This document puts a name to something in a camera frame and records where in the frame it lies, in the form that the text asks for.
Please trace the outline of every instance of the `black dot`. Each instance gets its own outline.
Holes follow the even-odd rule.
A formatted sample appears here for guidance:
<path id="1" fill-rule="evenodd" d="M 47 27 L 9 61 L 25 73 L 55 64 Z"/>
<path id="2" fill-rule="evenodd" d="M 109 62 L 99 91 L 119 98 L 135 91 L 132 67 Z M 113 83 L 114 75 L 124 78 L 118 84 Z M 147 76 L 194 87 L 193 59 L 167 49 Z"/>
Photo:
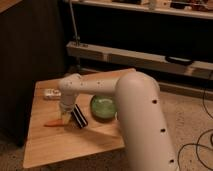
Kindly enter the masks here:
<path id="1" fill-rule="evenodd" d="M 162 128 L 162 129 L 160 130 L 160 132 L 166 132 L 166 129 L 165 129 L 165 128 Z"/>
<path id="2" fill-rule="evenodd" d="M 153 104 L 157 104 L 157 102 L 158 102 L 158 101 L 157 101 L 156 99 L 155 99 L 155 100 L 152 100 L 152 103 L 153 103 Z"/>
<path id="3" fill-rule="evenodd" d="M 169 163 L 170 163 L 170 164 L 172 164 L 172 163 L 174 163 L 174 162 L 175 162 L 174 159 L 169 160 Z"/>

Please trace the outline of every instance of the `black cabinet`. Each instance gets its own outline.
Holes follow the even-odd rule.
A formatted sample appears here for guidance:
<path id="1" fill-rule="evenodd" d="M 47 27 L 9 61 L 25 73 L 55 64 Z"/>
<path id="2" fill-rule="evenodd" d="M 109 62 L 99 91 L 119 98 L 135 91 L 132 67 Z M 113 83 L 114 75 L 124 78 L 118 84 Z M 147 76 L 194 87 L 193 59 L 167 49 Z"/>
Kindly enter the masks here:
<path id="1" fill-rule="evenodd" d="M 0 14 L 0 131 L 23 144 L 35 82 L 61 77 L 66 50 L 57 0 L 23 0 Z"/>
<path id="2" fill-rule="evenodd" d="M 65 29 L 70 35 L 71 19 L 66 6 Z M 212 19 L 84 3 L 74 3 L 73 8 L 83 43 L 213 62 Z"/>

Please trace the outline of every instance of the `white object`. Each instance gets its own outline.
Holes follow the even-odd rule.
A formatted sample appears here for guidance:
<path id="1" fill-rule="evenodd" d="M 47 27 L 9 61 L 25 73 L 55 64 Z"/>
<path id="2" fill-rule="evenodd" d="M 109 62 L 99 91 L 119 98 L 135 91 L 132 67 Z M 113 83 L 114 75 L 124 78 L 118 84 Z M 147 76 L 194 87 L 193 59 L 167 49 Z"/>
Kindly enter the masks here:
<path id="1" fill-rule="evenodd" d="M 60 108 L 71 111 L 78 93 L 114 98 L 131 168 L 134 171 L 176 171 L 178 163 L 158 98 L 158 83 L 131 72 L 117 79 L 82 81 L 74 74 L 59 83 Z"/>
<path id="2" fill-rule="evenodd" d="M 44 89 L 43 97 L 45 100 L 59 100 L 61 97 L 61 92 L 57 89 Z"/>
<path id="3" fill-rule="evenodd" d="M 72 41 L 67 44 L 67 51 L 68 55 L 82 59 L 123 64 L 143 69 L 154 69 L 155 71 L 202 79 L 208 79 L 208 75 L 213 68 L 213 63 L 209 62 L 194 61 L 188 66 L 183 66 L 168 62 L 163 55 L 92 44 L 80 44 L 79 46 L 76 46 L 76 43 Z M 171 56 L 171 58 L 179 61 L 186 61 L 186 59 L 180 59 L 173 56 Z"/>

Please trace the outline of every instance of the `wire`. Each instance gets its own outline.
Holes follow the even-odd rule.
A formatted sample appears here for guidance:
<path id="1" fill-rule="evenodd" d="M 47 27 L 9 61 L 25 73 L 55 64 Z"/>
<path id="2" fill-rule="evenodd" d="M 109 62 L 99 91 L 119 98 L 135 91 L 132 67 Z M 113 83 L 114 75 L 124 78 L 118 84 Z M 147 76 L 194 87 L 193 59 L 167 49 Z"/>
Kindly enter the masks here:
<path id="1" fill-rule="evenodd" d="M 180 171 L 181 171 L 180 154 L 181 154 L 182 150 L 183 150 L 185 147 L 187 147 L 187 146 L 195 146 L 195 147 L 198 147 L 198 146 L 199 146 L 199 147 L 203 147 L 203 148 L 206 148 L 206 149 L 208 149 L 208 150 L 213 151 L 213 149 L 211 149 L 210 147 L 205 146 L 205 145 L 202 145 L 202 144 L 197 144 L 197 143 L 188 143 L 188 144 L 184 144 L 184 145 L 180 148 L 180 150 L 178 151 L 178 157 L 177 157 L 177 162 L 178 162 L 178 166 L 179 166 L 179 168 L 180 168 Z"/>
<path id="2" fill-rule="evenodd" d="M 180 150 L 178 151 L 178 158 L 177 158 L 177 162 L 178 162 L 180 171 L 181 171 L 180 154 L 181 154 L 182 150 L 183 150 L 185 147 L 187 147 L 187 146 L 195 146 L 195 147 L 196 147 L 196 157 L 197 157 L 198 161 L 199 161 L 205 168 L 207 168 L 208 170 L 213 171 L 213 168 L 207 166 L 207 165 L 201 160 L 200 155 L 199 155 L 199 153 L 198 153 L 198 147 L 202 147 L 202 148 L 205 148 L 205 149 L 210 150 L 210 151 L 213 152 L 213 148 L 210 148 L 210 147 L 208 147 L 208 146 L 206 146 L 206 145 L 199 144 L 201 138 L 202 138 L 205 134 L 207 134 L 207 133 L 209 133 L 209 132 L 213 132 L 213 129 L 209 129 L 209 130 L 203 132 L 203 133 L 199 136 L 199 138 L 198 138 L 198 140 L 197 140 L 196 143 L 184 144 L 184 145 L 180 148 Z M 213 142 L 212 142 L 212 141 L 213 141 L 213 133 L 210 135 L 210 142 L 211 142 L 211 145 L 212 145 L 212 147 L 213 147 Z"/>
<path id="3" fill-rule="evenodd" d="M 207 133 L 209 133 L 209 132 L 212 132 L 212 131 L 213 131 L 213 129 L 209 129 L 209 130 L 203 132 L 203 133 L 199 136 L 199 138 L 198 138 L 198 140 L 197 140 L 197 143 L 196 143 L 196 144 L 197 144 L 197 145 L 196 145 L 196 155 L 197 155 L 198 161 L 199 161 L 205 168 L 207 168 L 207 169 L 213 171 L 213 168 L 207 166 L 207 165 L 201 160 L 201 158 L 200 158 L 200 156 L 199 156 L 199 154 L 198 154 L 198 144 L 199 144 L 201 138 L 202 138 L 205 134 L 207 134 Z"/>
<path id="4" fill-rule="evenodd" d="M 207 85 L 208 85 L 209 81 L 211 80 L 212 74 L 213 74 L 213 70 L 210 72 L 206 86 L 204 87 L 202 102 L 203 102 L 203 107 L 204 107 L 205 112 L 207 113 L 207 115 L 209 115 L 209 117 L 211 117 L 213 119 L 213 115 L 209 112 L 208 108 L 206 107 L 206 103 L 205 103 Z"/>
<path id="5" fill-rule="evenodd" d="M 204 110 L 205 110 L 205 112 L 207 113 L 207 115 L 209 115 L 209 117 L 211 117 L 211 118 L 213 119 L 213 115 L 209 112 L 209 110 L 208 110 L 208 108 L 206 107 L 206 104 L 205 104 L 205 97 L 206 97 L 207 85 L 208 85 L 208 82 L 211 80 L 212 74 L 213 74 L 213 70 L 210 72 L 210 74 L 209 74 L 209 76 L 208 76 L 208 80 L 207 80 L 206 86 L 204 87 L 203 97 L 202 97 L 202 103 L 203 103 L 203 107 L 204 107 Z M 201 138 L 202 138 L 205 134 L 207 134 L 207 133 L 209 133 L 209 132 L 213 132 L 213 129 L 209 129 L 209 130 L 203 132 L 203 133 L 198 137 L 196 143 L 184 144 L 184 145 L 179 149 L 179 151 L 178 151 L 177 162 L 178 162 L 180 171 L 181 171 L 180 154 L 181 154 L 182 150 L 183 150 L 185 147 L 190 146 L 190 145 L 195 146 L 195 148 L 196 148 L 196 157 L 197 157 L 198 161 L 203 165 L 203 167 L 205 167 L 205 168 L 208 169 L 208 170 L 213 171 L 213 168 L 207 166 L 207 165 L 201 160 L 200 155 L 199 155 L 199 153 L 198 153 L 198 147 L 206 148 L 206 149 L 208 149 L 208 150 L 210 150 L 210 151 L 213 152 L 213 148 L 210 148 L 210 147 L 208 147 L 208 146 L 199 144 Z M 211 133 L 211 135 L 210 135 L 210 144 L 211 144 L 211 146 L 213 147 L 213 133 Z"/>
<path id="6" fill-rule="evenodd" d="M 72 0 L 69 0 L 69 6 L 70 6 L 70 13 L 72 17 L 72 23 L 73 23 L 73 29 L 74 29 L 74 34 L 75 34 L 75 42 L 76 45 L 79 45 L 79 40 L 78 40 L 78 30 L 76 27 L 76 21 L 75 21 L 75 15 L 74 15 L 74 10 L 73 10 L 73 5 L 72 5 Z"/>

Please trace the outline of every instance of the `wooden table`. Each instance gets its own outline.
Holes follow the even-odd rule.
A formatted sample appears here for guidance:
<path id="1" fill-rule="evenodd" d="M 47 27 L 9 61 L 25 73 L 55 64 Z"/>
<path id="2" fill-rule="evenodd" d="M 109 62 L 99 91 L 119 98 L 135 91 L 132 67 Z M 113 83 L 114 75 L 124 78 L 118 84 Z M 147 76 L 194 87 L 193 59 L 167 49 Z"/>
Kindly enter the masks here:
<path id="1" fill-rule="evenodd" d="M 0 13 L 21 1 L 22 0 L 1 0 L 0 1 Z"/>
<path id="2" fill-rule="evenodd" d="M 114 78 L 126 69 L 83 76 L 84 80 Z M 88 120 L 88 126 L 79 129 L 73 121 L 65 127 L 44 127 L 44 123 L 60 118 L 58 100 L 43 99 L 45 88 L 57 88 L 59 79 L 36 83 L 26 142 L 24 168 L 46 165 L 90 154 L 123 148 L 123 140 L 116 120 L 100 123 L 93 119 L 89 103 L 92 95 L 80 94 L 77 104 Z"/>

